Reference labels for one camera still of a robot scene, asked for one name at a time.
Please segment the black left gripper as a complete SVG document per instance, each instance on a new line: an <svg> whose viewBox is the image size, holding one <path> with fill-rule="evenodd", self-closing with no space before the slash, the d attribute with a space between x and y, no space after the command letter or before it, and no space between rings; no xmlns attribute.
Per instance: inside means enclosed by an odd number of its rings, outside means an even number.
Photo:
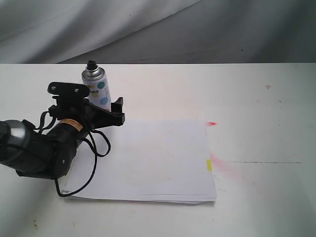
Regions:
<svg viewBox="0 0 316 237"><path fill-rule="evenodd" d="M56 105L49 107L48 112L58 123L51 130L56 129L63 119L72 119L82 128L84 121L89 129L122 126L125 122L122 97L111 103L110 111L93 105L88 99L68 100L62 97L54 97L54 99L56 99Z"/></svg>

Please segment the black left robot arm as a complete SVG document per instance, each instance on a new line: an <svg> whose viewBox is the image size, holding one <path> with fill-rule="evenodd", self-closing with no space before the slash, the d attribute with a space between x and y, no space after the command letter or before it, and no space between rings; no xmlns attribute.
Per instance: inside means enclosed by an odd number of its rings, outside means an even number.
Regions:
<svg viewBox="0 0 316 237"><path fill-rule="evenodd" d="M36 127L28 120L0 123L0 163L19 176L58 179L70 169L77 149L94 128L97 108L88 99L61 100L44 111Z"/></svg>

